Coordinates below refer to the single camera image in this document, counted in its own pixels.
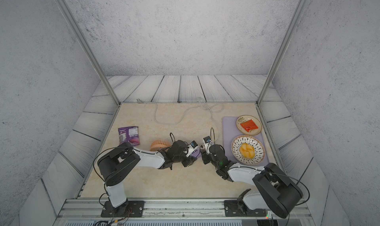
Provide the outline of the purple power strip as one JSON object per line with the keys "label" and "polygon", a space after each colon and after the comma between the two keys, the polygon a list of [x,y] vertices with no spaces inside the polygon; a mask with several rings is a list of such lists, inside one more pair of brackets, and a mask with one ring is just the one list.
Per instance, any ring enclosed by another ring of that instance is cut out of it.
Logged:
{"label": "purple power strip", "polygon": [[200,147],[199,146],[192,152],[191,156],[195,157],[195,158],[201,157]]}

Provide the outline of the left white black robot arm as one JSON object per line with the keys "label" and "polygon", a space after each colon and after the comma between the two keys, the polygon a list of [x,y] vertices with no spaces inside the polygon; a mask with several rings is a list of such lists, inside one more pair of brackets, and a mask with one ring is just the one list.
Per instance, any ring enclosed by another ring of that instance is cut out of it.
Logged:
{"label": "left white black robot arm", "polygon": [[172,169],[174,163],[188,167],[197,160],[193,152],[198,148],[195,141],[188,144],[181,140],[158,151],[141,150],[130,143],[122,143],[101,152],[93,162],[93,169],[104,183],[107,204],[116,211],[128,204],[123,181],[134,168]]}

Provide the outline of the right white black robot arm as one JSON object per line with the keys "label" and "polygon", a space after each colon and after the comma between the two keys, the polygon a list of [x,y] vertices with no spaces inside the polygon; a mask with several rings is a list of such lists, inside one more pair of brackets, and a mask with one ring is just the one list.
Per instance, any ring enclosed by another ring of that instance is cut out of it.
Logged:
{"label": "right white black robot arm", "polygon": [[299,180],[286,175],[276,164],[250,167],[229,160],[221,145],[204,144],[200,147],[204,164],[211,163],[217,175],[230,182],[253,185],[258,192],[246,189],[236,200],[225,202],[227,215],[256,216],[271,211],[285,219],[291,211],[308,200],[301,201],[304,194]]}

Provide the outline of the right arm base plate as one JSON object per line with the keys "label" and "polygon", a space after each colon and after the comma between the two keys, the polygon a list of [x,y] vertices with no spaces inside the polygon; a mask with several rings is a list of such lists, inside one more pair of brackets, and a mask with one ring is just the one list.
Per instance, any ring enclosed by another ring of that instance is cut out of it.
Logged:
{"label": "right arm base plate", "polygon": [[226,217],[267,217],[267,210],[250,210],[238,200],[224,200],[224,212]]}

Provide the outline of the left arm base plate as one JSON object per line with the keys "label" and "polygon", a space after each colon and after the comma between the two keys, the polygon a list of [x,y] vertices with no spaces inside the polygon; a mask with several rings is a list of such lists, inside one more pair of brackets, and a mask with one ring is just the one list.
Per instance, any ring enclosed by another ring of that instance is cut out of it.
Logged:
{"label": "left arm base plate", "polygon": [[143,216],[144,201],[126,201],[118,207],[113,207],[108,200],[101,212],[102,218],[141,218]]}

